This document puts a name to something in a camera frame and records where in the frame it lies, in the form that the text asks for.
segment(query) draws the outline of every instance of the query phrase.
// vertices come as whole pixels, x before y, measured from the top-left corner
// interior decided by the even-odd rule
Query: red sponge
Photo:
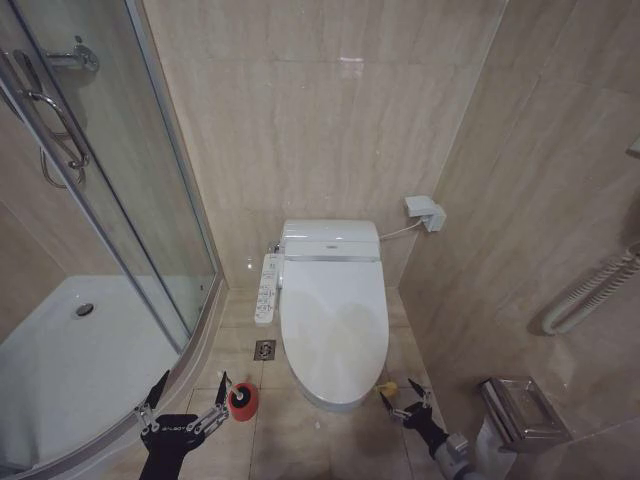
[[[235,388],[242,394],[238,400],[233,391],[227,396],[227,405],[231,416],[238,422],[246,422],[258,411],[258,389],[252,383],[239,383]]]

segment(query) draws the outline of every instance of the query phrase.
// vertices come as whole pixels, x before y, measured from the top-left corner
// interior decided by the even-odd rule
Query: white toilet
[[[389,318],[372,222],[287,220],[280,253],[282,340],[306,397],[357,406],[387,357]]]

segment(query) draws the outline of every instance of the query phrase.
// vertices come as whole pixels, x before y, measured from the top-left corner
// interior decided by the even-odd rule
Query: toilet control panel buttons
[[[258,287],[255,322],[265,325],[273,322],[273,312],[276,307],[278,277],[282,265],[282,254],[268,253],[262,263],[262,275]]]

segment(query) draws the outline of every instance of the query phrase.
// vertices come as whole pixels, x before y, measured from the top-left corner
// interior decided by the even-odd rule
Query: floor drain
[[[253,354],[255,361],[273,360],[276,357],[276,341],[275,340],[258,340],[256,342],[256,351]]]
[[[76,315],[78,315],[79,317],[86,317],[91,312],[93,312],[94,308],[95,307],[93,306],[93,303],[83,303],[78,308],[76,308]]]

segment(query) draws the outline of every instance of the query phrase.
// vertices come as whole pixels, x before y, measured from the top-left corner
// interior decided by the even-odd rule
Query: toilet seat
[[[379,378],[389,343],[380,260],[285,260],[280,322],[307,396],[334,410],[358,404]]]

